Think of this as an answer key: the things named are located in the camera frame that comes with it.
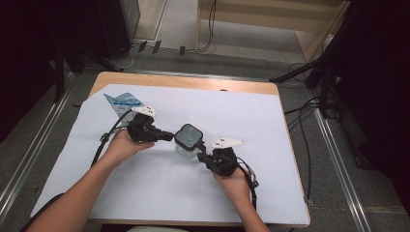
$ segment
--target hand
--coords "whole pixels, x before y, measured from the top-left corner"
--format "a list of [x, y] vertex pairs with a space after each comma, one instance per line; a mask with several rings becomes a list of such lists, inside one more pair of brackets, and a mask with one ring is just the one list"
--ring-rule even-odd
[[120, 165], [137, 152], [153, 146], [154, 142], [134, 142], [127, 130], [119, 130], [112, 138], [102, 159], [109, 160], [114, 165]]
[[214, 178], [222, 185], [226, 196], [235, 206], [236, 204], [248, 203], [249, 199], [249, 185], [245, 179], [245, 174], [238, 167], [229, 177], [222, 177], [214, 174]]

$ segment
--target white plastic part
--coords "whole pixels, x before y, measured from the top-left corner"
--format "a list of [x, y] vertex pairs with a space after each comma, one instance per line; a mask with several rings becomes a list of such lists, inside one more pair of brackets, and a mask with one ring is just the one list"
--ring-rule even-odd
[[133, 107], [132, 111], [135, 111], [137, 113], [141, 113], [147, 116], [151, 116], [153, 118], [157, 117], [157, 113], [155, 112], [155, 109], [153, 106], [139, 106], [139, 107]]
[[212, 148], [229, 148], [229, 147], [238, 146], [242, 144], [245, 144], [244, 140], [228, 138], [228, 137], [221, 137], [219, 141], [212, 144]]

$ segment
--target human arm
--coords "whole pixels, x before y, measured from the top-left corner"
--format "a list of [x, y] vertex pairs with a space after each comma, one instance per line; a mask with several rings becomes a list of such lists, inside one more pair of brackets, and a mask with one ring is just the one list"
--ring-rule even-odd
[[249, 185], [245, 174], [236, 168], [229, 177], [221, 177], [214, 173], [214, 178], [222, 185], [223, 190], [238, 212], [247, 232], [268, 231], [268, 227], [253, 208], [249, 199]]
[[81, 231], [111, 172], [124, 160], [154, 143], [135, 143], [118, 131], [106, 152], [85, 175], [37, 217], [27, 231]]

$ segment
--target person's left hand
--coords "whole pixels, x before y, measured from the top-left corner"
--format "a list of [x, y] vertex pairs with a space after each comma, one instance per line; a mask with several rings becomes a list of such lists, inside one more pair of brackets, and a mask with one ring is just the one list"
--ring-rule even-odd
[[102, 159], [112, 162], [114, 165], [120, 165], [141, 150], [154, 146], [154, 142], [134, 142], [130, 138], [127, 130], [119, 130], [112, 138]]

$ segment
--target table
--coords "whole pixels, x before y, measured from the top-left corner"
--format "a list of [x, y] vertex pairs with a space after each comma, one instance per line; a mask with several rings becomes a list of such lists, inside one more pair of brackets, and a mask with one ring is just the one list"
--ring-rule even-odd
[[[200, 20], [209, 19], [214, 0], [198, 0], [196, 44]], [[295, 30], [307, 62], [340, 26], [349, 3], [340, 0], [219, 0], [215, 21]]]
[[[234, 150], [257, 175], [258, 213], [262, 219], [271, 225], [309, 225], [276, 85], [118, 72], [102, 72], [98, 76], [32, 214], [51, 197], [66, 191], [89, 168], [100, 136], [118, 118], [103, 93], [116, 97], [127, 91], [155, 106], [158, 117], [154, 125], [162, 130], [175, 132], [191, 123], [203, 131], [207, 148], [222, 135], [244, 139], [247, 144]], [[112, 173], [90, 221], [241, 225], [205, 165], [183, 158], [175, 152], [174, 142], [164, 141], [140, 152]]]

